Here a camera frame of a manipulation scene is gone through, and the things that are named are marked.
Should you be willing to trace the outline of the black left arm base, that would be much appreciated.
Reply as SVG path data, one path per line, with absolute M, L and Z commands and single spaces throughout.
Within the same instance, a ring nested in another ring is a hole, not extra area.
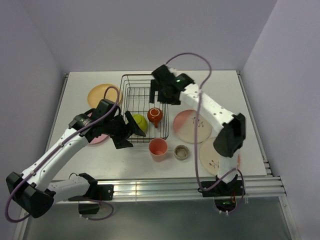
M 92 218 L 90 215 L 97 215 L 102 210 L 109 211 L 105 217 L 111 217 L 114 207 L 109 201 L 113 199 L 114 186 L 112 184 L 96 186 L 92 193 L 86 193 L 78 197 L 78 201 L 88 201 L 89 203 L 79 203 L 78 212 L 83 217 Z

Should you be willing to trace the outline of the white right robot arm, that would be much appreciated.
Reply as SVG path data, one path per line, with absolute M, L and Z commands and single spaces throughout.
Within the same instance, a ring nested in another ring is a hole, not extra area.
M 185 103 L 196 111 L 196 116 L 207 120 L 217 133 L 213 147 L 221 156 L 216 182 L 207 188 L 216 187 L 222 195 L 229 194 L 238 179 L 238 157 L 246 138 L 246 118 L 234 114 L 202 91 L 202 87 L 187 74 L 174 75 L 166 65 L 152 73 L 149 101 L 179 105 Z

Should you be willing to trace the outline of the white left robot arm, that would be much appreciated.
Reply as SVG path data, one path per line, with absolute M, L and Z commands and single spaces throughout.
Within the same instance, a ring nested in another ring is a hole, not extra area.
M 15 201 L 29 216 L 43 216 L 53 204 L 70 198 L 96 200 L 98 182 L 87 173 L 57 183 L 56 174 L 93 139 L 108 135 L 116 149 L 131 148 L 131 135 L 144 137 L 129 111 L 121 115 L 120 107 L 102 99 L 96 108 L 73 118 L 60 139 L 32 166 L 22 173 L 12 172 L 6 178 L 9 200 Z

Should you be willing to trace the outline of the salmon pink cup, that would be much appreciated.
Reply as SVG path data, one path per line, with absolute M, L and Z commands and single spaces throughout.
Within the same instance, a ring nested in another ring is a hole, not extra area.
M 162 162 L 166 158 L 168 144 L 163 138 L 154 138 L 148 147 L 150 155 L 155 162 Z

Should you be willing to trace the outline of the orange black mug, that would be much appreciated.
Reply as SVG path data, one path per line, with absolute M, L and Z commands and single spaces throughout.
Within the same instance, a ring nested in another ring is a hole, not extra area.
M 152 107 L 147 112 L 147 118 L 149 122 L 151 122 L 157 129 L 159 127 L 159 123 L 163 118 L 163 111 L 157 107 Z

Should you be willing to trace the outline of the lime green bowl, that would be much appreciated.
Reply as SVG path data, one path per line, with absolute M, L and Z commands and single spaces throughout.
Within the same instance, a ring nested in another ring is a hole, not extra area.
M 145 117 L 141 114 L 133 114 L 132 117 L 135 120 L 135 122 L 137 123 L 137 125 L 139 126 L 139 128 L 144 133 L 146 133 L 146 131 L 148 129 L 148 123 L 147 123 L 147 120 L 145 119 Z

